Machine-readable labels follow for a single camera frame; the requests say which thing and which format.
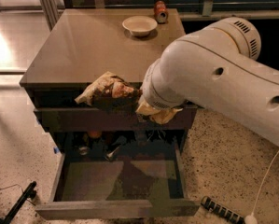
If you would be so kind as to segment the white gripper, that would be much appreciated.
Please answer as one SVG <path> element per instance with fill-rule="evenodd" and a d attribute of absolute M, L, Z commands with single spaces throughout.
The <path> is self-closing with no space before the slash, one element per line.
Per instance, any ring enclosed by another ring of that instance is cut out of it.
<path fill-rule="evenodd" d="M 147 69 L 141 89 L 143 96 L 138 101 L 137 114 L 151 115 L 149 117 L 151 121 L 162 125 L 182 111 L 182 108 L 173 107 L 181 106 L 185 103 L 185 98 L 173 91 L 164 80 L 160 71 L 160 59 Z"/>

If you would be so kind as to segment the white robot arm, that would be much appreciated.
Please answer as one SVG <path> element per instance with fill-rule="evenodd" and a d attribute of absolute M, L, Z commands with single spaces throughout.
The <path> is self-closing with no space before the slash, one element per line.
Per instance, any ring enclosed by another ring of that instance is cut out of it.
<path fill-rule="evenodd" d="M 279 71 L 257 62 L 255 26 L 230 17 L 172 42 L 149 66 L 142 102 L 166 109 L 190 101 L 279 146 Z"/>

